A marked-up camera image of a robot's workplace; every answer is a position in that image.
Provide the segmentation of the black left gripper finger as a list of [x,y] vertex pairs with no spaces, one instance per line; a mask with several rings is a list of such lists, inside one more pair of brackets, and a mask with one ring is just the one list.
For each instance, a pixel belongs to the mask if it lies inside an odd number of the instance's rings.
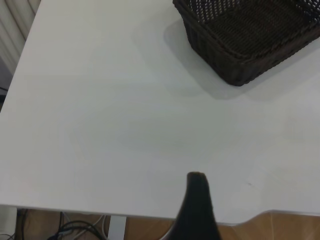
[[208,180],[204,173],[187,174],[186,192],[168,240],[220,240]]

